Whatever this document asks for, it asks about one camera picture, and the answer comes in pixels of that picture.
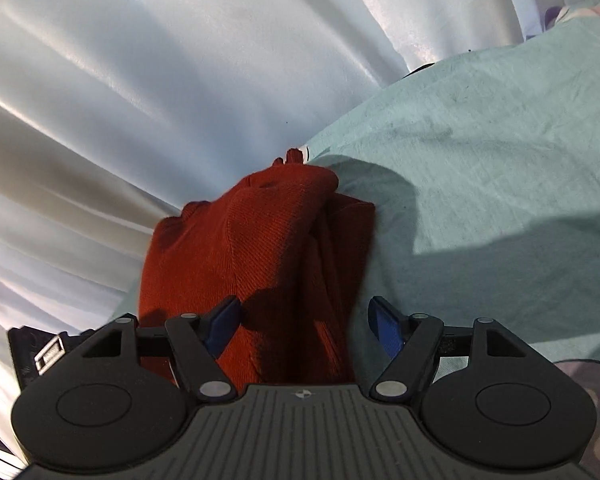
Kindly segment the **red button-up knit shirt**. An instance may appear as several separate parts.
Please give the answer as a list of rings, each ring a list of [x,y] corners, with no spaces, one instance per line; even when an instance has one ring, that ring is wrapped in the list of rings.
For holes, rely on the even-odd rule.
[[[140,322],[242,305],[219,363],[250,384],[348,384],[348,329],[375,207],[343,195],[336,174],[290,150],[212,202],[161,220],[140,280]]]

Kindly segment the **mint green printed bedsheet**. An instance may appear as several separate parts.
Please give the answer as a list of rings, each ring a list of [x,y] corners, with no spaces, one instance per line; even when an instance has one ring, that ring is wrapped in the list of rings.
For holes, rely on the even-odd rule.
[[[600,394],[600,2],[393,84],[308,153],[376,207],[349,330],[364,385],[387,363],[364,327],[380,295],[492,316]]]

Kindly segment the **white sheer curtain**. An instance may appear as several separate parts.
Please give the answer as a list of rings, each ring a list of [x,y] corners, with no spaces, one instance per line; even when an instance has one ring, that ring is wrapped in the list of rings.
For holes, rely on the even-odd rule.
[[[0,0],[0,479],[24,465],[11,327],[133,312],[159,220],[288,148],[310,161],[312,139],[393,84],[587,2]],[[585,463],[600,476],[600,418]]]

